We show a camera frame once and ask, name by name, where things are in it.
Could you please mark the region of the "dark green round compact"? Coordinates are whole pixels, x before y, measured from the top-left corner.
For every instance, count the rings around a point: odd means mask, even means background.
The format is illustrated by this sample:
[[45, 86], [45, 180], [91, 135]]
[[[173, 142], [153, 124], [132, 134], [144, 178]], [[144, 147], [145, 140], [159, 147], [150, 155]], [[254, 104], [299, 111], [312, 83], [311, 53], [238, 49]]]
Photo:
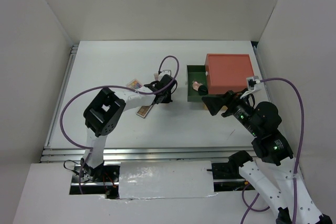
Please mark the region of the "dark green round compact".
[[201, 96], [208, 95], [208, 88], [205, 85], [200, 85], [197, 89], [197, 92]]

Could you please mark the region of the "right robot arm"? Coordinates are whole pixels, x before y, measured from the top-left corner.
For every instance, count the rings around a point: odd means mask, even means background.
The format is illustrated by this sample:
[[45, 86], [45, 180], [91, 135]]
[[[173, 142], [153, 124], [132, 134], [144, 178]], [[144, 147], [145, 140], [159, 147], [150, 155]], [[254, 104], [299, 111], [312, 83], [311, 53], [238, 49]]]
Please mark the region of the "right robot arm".
[[270, 102], [251, 106], [241, 93], [228, 91], [222, 95], [203, 96], [202, 101], [211, 115], [222, 107], [222, 117], [233, 116], [254, 137], [255, 154], [272, 171], [275, 186], [260, 170], [246, 151], [228, 158], [226, 168], [212, 168], [214, 175], [231, 174], [246, 179], [273, 212], [276, 223], [331, 223], [311, 199], [302, 177], [297, 173], [296, 158], [286, 138], [279, 132], [282, 119], [277, 107]]

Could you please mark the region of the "peach makeup sponge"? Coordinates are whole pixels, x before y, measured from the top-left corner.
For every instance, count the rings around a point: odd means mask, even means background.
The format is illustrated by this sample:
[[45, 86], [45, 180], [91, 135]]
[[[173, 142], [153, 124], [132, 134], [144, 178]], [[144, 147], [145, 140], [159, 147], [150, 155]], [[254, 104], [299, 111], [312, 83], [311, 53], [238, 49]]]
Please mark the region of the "peach makeup sponge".
[[193, 90], [198, 91], [199, 88], [200, 88], [200, 86], [202, 86], [201, 83], [198, 83], [197, 81], [193, 81], [192, 82], [192, 88], [193, 88]]

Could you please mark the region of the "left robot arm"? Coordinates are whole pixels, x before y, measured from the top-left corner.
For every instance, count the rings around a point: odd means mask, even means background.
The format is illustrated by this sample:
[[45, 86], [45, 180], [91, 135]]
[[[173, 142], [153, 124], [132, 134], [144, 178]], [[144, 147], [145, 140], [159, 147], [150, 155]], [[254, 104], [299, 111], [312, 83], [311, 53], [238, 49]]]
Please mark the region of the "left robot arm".
[[142, 106], [172, 102], [172, 89], [177, 85], [168, 74], [135, 90], [114, 92], [103, 88], [85, 109], [86, 144], [90, 147], [81, 158], [84, 175], [98, 181], [103, 175], [103, 151], [107, 136], [116, 129], [123, 112]]

